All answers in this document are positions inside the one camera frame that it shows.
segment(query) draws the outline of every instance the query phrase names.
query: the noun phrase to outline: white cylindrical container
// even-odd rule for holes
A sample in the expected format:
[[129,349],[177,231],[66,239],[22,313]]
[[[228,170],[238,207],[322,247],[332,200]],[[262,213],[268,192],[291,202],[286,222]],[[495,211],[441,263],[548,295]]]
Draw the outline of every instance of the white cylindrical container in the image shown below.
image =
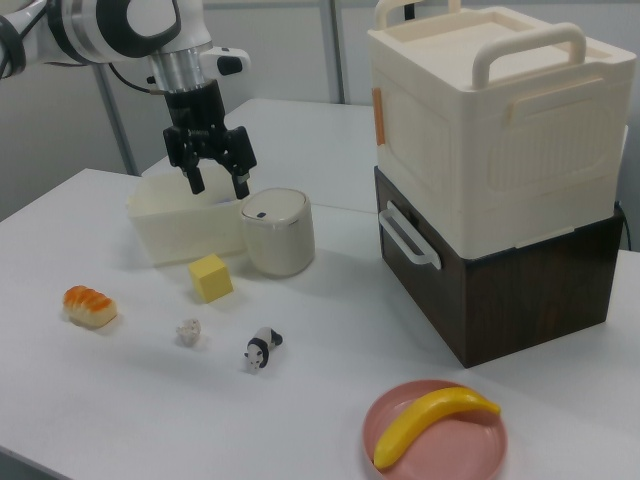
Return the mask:
[[288,276],[304,270],[315,253],[311,202],[287,188],[264,190],[242,207],[249,257],[267,275]]

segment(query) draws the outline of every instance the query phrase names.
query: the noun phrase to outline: toy banana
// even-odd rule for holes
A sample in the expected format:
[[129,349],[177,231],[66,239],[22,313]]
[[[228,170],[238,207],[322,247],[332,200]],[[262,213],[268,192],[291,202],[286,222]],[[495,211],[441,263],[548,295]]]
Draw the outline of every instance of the toy banana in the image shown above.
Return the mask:
[[465,387],[449,387],[428,393],[409,405],[384,431],[373,454],[379,470],[393,465],[431,424],[447,415],[487,410],[496,415],[500,406]]

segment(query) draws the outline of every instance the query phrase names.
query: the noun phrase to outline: brown box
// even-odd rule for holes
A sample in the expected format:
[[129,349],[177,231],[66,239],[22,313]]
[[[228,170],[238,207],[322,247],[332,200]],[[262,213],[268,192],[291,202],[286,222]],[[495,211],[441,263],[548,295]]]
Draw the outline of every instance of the brown box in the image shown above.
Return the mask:
[[391,201],[439,255],[415,265],[382,228],[382,256],[462,365],[472,367],[605,321],[623,216],[523,248],[460,258],[375,168]]

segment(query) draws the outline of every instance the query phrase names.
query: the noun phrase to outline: toy croissant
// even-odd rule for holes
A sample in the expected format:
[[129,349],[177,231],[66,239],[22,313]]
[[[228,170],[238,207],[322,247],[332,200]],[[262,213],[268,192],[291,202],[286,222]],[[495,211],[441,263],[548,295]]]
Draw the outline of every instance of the toy croissant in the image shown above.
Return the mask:
[[62,303],[74,323],[88,328],[103,327],[118,315],[113,300],[83,285],[67,290]]

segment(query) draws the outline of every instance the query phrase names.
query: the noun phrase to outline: box handle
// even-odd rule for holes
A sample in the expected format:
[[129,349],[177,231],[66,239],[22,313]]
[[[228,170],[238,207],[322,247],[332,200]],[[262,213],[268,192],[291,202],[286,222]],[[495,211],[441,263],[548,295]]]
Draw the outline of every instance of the box handle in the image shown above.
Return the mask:
[[[402,232],[411,239],[416,247],[422,252],[421,255],[416,255],[411,250],[411,247],[407,245],[407,242],[400,236],[396,229],[391,225],[389,220],[393,219],[396,225],[402,230]],[[430,263],[436,267],[437,270],[442,269],[442,263],[440,257],[436,251],[429,245],[420,233],[404,218],[404,215],[396,208],[393,202],[387,203],[387,209],[378,214],[378,221],[380,226],[389,234],[394,242],[400,247],[400,250],[407,256],[407,258],[415,265],[428,265]]]
[[473,88],[486,88],[489,84],[489,69],[498,58],[512,53],[570,42],[568,65],[584,63],[587,55],[587,39],[584,32],[573,23],[558,23],[547,28],[536,28],[518,32],[487,43],[477,53],[473,62]]
[[509,122],[515,124],[530,115],[564,107],[566,105],[602,98],[606,93],[606,83],[602,78],[570,85],[557,90],[546,91],[528,97],[519,98],[511,105]]
[[[394,8],[404,7],[419,0],[380,0],[376,5],[376,29],[387,28],[387,16]],[[460,13],[460,0],[449,0],[449,13]]]

